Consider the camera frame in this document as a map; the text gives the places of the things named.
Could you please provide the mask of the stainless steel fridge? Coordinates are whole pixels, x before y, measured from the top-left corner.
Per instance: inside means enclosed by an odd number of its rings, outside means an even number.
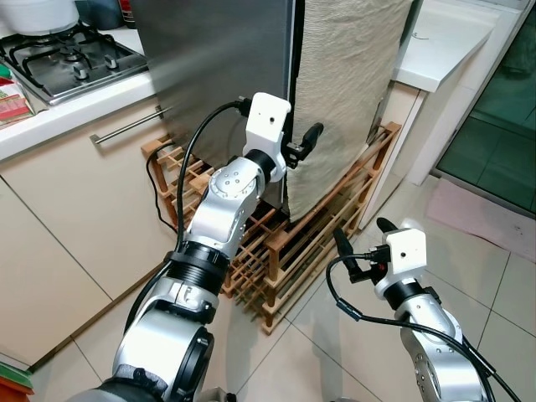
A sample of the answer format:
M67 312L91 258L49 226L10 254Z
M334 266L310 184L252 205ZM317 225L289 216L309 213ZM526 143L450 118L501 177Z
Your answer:
M294 103L306 0L130 0L173 141L258 92Z

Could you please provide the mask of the beige crinkled cloth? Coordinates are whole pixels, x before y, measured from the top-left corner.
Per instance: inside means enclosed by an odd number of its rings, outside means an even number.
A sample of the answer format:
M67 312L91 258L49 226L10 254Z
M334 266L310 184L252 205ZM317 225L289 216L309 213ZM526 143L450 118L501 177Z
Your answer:
M365 148L394 75L413 0L306 0L295 96L296 137L324 131L286 175L286 207L298 221L317 206Z

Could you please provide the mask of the wooden wine rack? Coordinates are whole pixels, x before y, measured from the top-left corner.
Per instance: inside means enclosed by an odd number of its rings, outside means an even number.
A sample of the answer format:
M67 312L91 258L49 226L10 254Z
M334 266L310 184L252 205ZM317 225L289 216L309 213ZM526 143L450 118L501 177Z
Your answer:
M267 336L336 255L332 231L341 229L351 236L359 230L402 129L397 122L381 126L371 148L302 218L291 221L264 200L257 204L245 223L244 241L231 261L222 294L241 305Z

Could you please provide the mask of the pink floor mat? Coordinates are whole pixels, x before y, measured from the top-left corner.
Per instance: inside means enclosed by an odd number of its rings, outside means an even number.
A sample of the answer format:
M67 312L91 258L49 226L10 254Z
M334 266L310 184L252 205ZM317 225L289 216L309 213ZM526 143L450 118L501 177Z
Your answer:
M536 261L535 219L468 192L448 180L435 186L426 215L434 221Z

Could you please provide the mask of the white side counter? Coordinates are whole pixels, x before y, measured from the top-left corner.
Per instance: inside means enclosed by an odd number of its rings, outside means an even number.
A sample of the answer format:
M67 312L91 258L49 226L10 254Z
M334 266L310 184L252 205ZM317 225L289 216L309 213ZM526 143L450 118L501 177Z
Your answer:
M424 0L383 119L402 124L388 187L421 184L472 109L533 0Z

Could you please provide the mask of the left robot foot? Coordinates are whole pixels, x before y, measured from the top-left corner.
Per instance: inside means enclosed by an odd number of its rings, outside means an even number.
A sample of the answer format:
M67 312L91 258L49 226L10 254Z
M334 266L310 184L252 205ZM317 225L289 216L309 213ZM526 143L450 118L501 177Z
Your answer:
M237 402L237 395L220 387L206 388L198 392L193 402Z

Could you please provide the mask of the dark bottle red label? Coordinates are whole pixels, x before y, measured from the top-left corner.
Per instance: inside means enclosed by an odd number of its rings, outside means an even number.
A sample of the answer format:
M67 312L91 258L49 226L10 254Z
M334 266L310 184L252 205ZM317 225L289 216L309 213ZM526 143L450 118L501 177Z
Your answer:
M131 0L117 0L122 22L127 29L134 29L137 26L134 19L134 12L131 10Z

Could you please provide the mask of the steel gas hob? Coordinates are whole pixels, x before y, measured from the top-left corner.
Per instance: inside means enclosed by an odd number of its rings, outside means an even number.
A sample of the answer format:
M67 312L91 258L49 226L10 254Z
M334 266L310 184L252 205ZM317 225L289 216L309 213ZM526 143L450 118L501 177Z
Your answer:
M145 56L84 23L43 37L2 38L0 60L23 88L49 105L148 70Z

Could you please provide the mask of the white cooking pot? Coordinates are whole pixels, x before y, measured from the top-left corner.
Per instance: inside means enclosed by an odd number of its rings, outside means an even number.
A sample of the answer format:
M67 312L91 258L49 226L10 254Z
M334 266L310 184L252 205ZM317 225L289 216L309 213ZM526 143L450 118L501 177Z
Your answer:
M43 37L78 23L74 0L0 0L0 20L16 34Z

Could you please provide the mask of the red and green board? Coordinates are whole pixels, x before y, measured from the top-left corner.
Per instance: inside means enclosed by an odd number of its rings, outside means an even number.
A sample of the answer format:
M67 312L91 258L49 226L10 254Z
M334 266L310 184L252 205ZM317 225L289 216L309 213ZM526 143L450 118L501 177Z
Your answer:
M34 394L26 372L0 361L0 402L30 402Z

